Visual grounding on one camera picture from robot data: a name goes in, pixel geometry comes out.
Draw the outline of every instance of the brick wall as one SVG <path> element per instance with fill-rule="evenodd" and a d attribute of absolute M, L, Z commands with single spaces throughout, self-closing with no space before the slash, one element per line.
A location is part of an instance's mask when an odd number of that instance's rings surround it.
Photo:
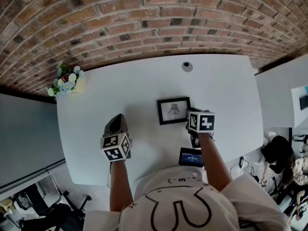
<path fill-rule="evenodd" d="M 220 52 L 259 68 L 306 52 L 307 16 L 308 0 L 0 0 L 0 86 L 46 95 L 61 60 Z"/>

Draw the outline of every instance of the white t-shirt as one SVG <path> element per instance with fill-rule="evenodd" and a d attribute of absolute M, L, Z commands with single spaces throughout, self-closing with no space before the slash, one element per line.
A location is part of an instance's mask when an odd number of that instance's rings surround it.
<path fill-rule="evenodd" d="M 287 217 L 249 175 L 222 192 L 208 185 L 205 171 L 175 167 L 139 181 L 135 202 L 122 213 L 94 211 L 84 231 L 287 231 Z"/>

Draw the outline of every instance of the gray wall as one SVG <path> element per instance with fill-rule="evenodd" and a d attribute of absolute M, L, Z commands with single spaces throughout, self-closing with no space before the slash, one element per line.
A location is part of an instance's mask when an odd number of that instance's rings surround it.
<path fill-rule="evenodd" d="M 0 94 L 0 187 L 62 159 L 57 105 Z"/>

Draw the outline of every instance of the table surface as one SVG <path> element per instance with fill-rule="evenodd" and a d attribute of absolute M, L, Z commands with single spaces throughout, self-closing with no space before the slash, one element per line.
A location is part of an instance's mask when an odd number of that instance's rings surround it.
<path fill-rule="evenodd" d="M 189 73 L 182 63 L 193 65 Z M 263 144 L 262 114 L 249 58 L 200 54 L 143 59 L 86 72 L 84 93 L 57 99 L 61 141 L 76 184 L 106 185 L 109 162 L 100 137 L 123 113 L 133 139 L 126 161 L 130 181 L 176 166 L 180 148 L 191 148 L 186 123 L 159 125 L 156 101 L 190 97 L 192 107 L 216 113 L 215 143 L 224 161 Z"/>

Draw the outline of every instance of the black chair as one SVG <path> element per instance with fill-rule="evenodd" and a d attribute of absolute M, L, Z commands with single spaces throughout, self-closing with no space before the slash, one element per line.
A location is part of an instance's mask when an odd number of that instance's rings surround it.
<path fill-rule="evenodd" d="M 59 231 L 60 228 L 63 231 L 82 231 L 85 217 L 83 208 L 87 201 L 92 200 L 92 198 L 87 196 L 81 207 L 78 209 L 68 198 L 68 191 L 65 191 L 62 195 L 69 203 L 69 206 L 55 203 L 48 207 L 38 192 L 35 184 L 18 194 L 15 194 L 14 199 L 22 209 L 32 207 L 39 216 L 45 216 L 44 218 L 39 219 L 21 220 L 19 225 L 22 231 L 45 231 L 52 227 L 56 227 L 55 231 Z M 29 205 L 24 206 L 19 199 L 20 197 L 26 197 Z"/>

